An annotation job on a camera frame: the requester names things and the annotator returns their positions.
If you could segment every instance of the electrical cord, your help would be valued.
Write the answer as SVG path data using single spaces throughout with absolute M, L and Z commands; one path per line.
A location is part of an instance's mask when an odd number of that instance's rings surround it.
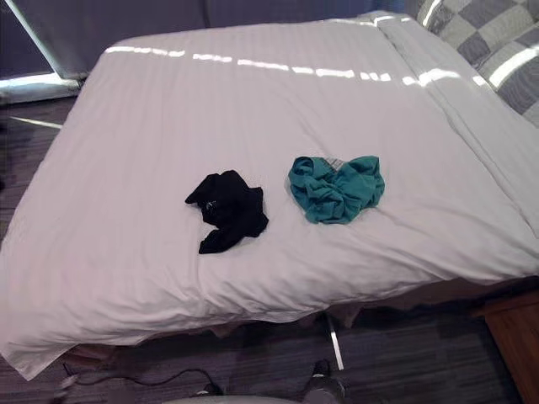
M 165 385 L 167 384 L 169 381 L 172 381 L 178 377 L 180 377 L 181 375 L 184 375 L 186 373 L 199 373 L 203 376 L 205 376 L 207 379 L 208 379 L 208 383 L 210 383 L 211 385 L 217 385 L 215 383 L 215 381 L 213 381 L 213 379 L 211 378 L 211 376 L 208 374 L 208 372 L 206 372 L 205 370 L 203 369 L 196 369 L 196 368 L 191 368 L 191 369 L 184 369 L 182 370 L 181 372 L 178 372 L 177 374 L 175 375 L 172 375 L 170 377 L 168 377 L 167 379 L 165 380 L 161 380 L 161 381 L 154 381 L 154 382 L 150 382 L 150 381 L 142 381 L 142 380 L 139 380 L 135 377 L 131 377 L 131 376 L 127 376 L 127 375 L 110 375 L 110 376 L 105 376 L 105 377 L 101 377 L 99 379 L 96 379 L 96 380 L 92 380 L 92 381 L 80 381 L 80 380 L 76 380 L 75 381 L 75 384 L 76 385 L 98 385 L 99 383 L 102 383 L 106 380 L 113 380 L 113 379 L 123 379 L 123 380 L 128 380 L 128 381 L 131 381 L 133 383 L 136 383 L 138 385 L 145 385 L 145 386 L 149 386 L 149 387 L 153 387 L 153 386 L 157 386 L 157 385 Z
M 213 381 L 211 376 L 208 374 L 208 372 L 206 372 L 203 369 L 197 369 L 197 368 L 184 369 L 181 372 L 178 372 L 177 374 L 172 375 L 165 380 L 154 381 L 154 382 L 139 380 L 136 377 L 131 377 L 127 375 L 109 375 L 109 376 L 101 377 L 99 379 L 92 380 L 92 381 L 80 381 L 79 378 L 81 376 L 84 377 L 85 375 L 91 375 L 94 372 L 85 372 L 85 373 L 78 374 L 78 373 L 73 372 L 67 364 L 62 364 L 62 366 L 64 370 L 66 371 L 67 378 L 60 384 L 60 389 L 55 393 L 52 400 L 49 401 L 49 404 L 64 404 L 66 401 L 67 395 L 69 394 L 69 391 L 72 389 L 74 385 L 97 385 L 99 383 L 103 383 L 106 380 L 123 379 L 123 380 L 131 381 L 138 385 L 145 385 L 145 386 L 153 387 L 157 385 L 164 385 L 168 383 L 169 381 L 174 380 L 177 377 L 180 377 L 181 375 L 184 375 L 186 373 L 199 373 L 205 376 L 208 380 L 208 383 L 211 384 L 211 386 L 216 391 L 220 392 L 220 394 L 222 395 L 222 390 L 219 387 L 219 385 L 217 385 L 216 382 Z

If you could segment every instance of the cable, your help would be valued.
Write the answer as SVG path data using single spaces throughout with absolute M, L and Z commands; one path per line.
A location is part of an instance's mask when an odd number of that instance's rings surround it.
M 77 385 L 97 385 L 97 384 L 102 383 L 102 382 L 104 382 L 106 380 L 123 379 L 123 380 L 131 381 L 131 382 L 136 383 L 138 385 L 146 385 L 146 386 L 152 387 L 152 386 L 157 386 L 157 385 L 164 385 L 164 384 L 168 383 L 169 381 L 174 380 L 177 377 L 180 377 L 181 375 L 183 375 L 185 373 L 199 373 L 201 375 L 204 375 L 208 379 L 208 382 L 210 384 L 217 385 L 213 381 L 211 376 L 208 374 L 208 372 L 206 372 L 203 369 L 195 369 L 195 368 L 193 368 L 193 369 L 184 369 L 181 372 L 177 373 L 176 375 L 172 375 L 172 376 L 168 377 L 165 380 L 156 381 L 156 382 L 142 381 L 142 380 L 138 380 L 135 377 L 125 376 L 125 375 L 111 375 L 111 376 L 105 376 L 105 377 L 102 377 L 101 379 L 97 379 L 97 380 L 94 380 L 94 381 L 88 381 L 88 382 L 82 382 L 82 381 L 77 380 L 77 381 L 75 381 L 75 384 L 77 384 Z

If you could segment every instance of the shoe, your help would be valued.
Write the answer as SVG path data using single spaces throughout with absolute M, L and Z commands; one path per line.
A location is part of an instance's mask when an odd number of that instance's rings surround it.
M 213 385 L 212 383 L 208 383 L 204 386 L 204 389 L 201 391 L 196 392 L 193 397 L 202 397 L 202 396 L 223 396 L 223 392 L 221 390 L 221 387 L 218 385 Z
M 327 359 L 322 359 L 314 364 L 311 377 L 331 377 L 331 366 Z

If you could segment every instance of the person's leg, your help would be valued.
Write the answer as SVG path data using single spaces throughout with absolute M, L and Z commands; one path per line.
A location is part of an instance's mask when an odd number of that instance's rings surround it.
M 343 385 L 331 377 L 329 362 L 319 360 L 303 390 L 303 404 L 345 404 Z

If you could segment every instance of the pillow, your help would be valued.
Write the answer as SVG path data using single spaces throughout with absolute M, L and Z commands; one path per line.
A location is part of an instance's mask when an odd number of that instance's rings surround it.
M 539 23 L 494 52 L 478 71 L 512 109 L 539 128 Z
M 529 1 L 426 0 L 418 21 L 475 67 L 534 23 Z

